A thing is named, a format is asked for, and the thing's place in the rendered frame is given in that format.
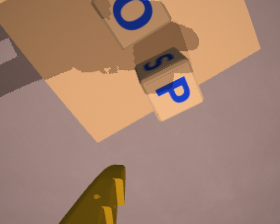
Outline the wooden letter block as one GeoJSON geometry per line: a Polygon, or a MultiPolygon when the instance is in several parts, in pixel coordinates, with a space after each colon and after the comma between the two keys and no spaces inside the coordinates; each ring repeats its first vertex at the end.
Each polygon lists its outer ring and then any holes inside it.
{"type": "Polygon", "coordinates": [[[136,65],[135,71],[159,121],[204,100],[189,59],[175,47],[136,65]]]}
{"type": "Polygon", "coordinates": [[[172,19],[162,0],[92,0],[91,5],[123,50],[172,19]]]}

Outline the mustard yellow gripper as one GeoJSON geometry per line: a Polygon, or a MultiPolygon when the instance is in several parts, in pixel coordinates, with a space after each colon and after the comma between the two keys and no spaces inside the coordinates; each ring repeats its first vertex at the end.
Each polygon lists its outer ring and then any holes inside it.
{"type": "Polygon", "coordinates": [[[125,166],[111,165],[87,187],[59,224],[116,224],[125,203],[125,166]]]}

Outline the tan flat mat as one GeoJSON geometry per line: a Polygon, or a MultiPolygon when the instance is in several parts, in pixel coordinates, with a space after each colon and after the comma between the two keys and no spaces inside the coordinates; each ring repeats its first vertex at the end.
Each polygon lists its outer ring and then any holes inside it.
{"type": "Polygon", "coordinates": [[[92,0],[0,0],[0,24],[100,142],[153,110],[135,66],[172,48],[198,84],[260,50],[244,0],[162,0],[171,22],[122,50],[92,0]]]}

